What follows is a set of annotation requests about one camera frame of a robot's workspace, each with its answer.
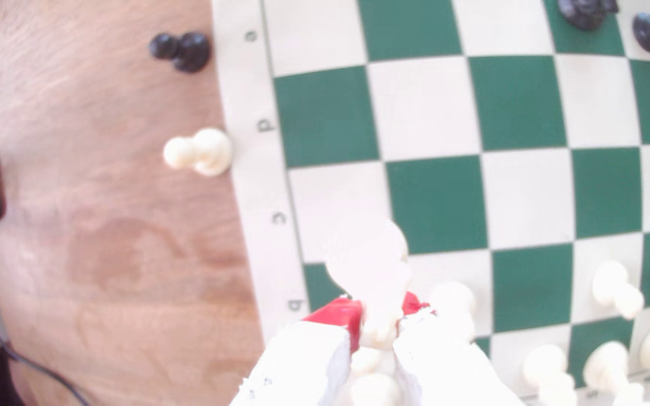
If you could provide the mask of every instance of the wooden table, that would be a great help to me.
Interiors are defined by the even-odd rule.
[[[263,350],[229,176],[171,171],[175,135],[222,127],[207,0],[0,0],[0,304],[14,347],[96,404],[227,404]],[[73,404],[23,371],[39,404]]]

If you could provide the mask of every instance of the vinyl chessboard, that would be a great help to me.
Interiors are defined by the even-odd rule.
[[[650,330],[650,53],[631,32],[650,0],[619,5],[581,32],[556,0],[216,1],[266,339],[341,293],[324,242],[369,212],[405,233],[411,291],[474,291],[477,342],[525,400],[530,349],[562,346],[582,387],[586,357],[611,339],[650,398],[637,356]],[[635,321],[591,297],[609,259],[645,295]]]

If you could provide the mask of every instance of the black wire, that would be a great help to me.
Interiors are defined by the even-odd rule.
[[[14,351],[10,346],[6,344],[6,342],[0,337],[0,347],[5,351],[6,355],[8,355],[11,359],[15,361],[19,361],[20,363],[30,367],[31,369],[34,369],[41,374],[49,376],[51,379],[54,379],[55,381],[61,383],[62,386],[67,388],[71,394],[77,398],[79,401],[79,404],[82,406],[89,406],[89,403],[85,399],[84,396],[82,396],[81,393],[77,390],[77,388],[74,387],[69,381],[67,381],[63,376],[57,374],[54,371],[51,371],[50,369],[47,369],[47,367],[42,366],[40,364],[37,364],[36,362],[32,361],[29,358],[26,358],[24,355],[20,355],[16,351]]]

